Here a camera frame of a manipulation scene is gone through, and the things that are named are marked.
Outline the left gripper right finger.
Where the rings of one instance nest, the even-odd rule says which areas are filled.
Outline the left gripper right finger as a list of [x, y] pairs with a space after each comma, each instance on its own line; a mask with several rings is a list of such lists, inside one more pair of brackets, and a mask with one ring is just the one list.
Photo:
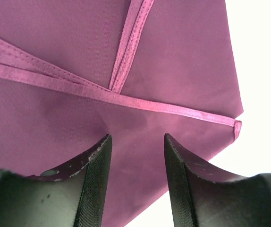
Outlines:
[[177, 227], [271, 227], [271, 173], [240, 176], [164, 136], [164, 159]]

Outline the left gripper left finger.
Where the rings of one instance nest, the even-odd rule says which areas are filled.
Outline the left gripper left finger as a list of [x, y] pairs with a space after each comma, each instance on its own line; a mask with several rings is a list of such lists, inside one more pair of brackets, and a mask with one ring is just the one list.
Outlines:
[[0, 227], [99, 227], [112, 138], [40, 175], [0, 169]]

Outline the purple cloth napkin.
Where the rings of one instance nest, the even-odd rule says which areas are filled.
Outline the purple cloth napkin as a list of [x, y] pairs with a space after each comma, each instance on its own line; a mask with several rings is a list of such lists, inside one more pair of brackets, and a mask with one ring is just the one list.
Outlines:
[[112, 136], [102, 225], [167, 191], [164, 135], [209, 160], [243, 112], [223, 0], [0, 0], [0, 169]]

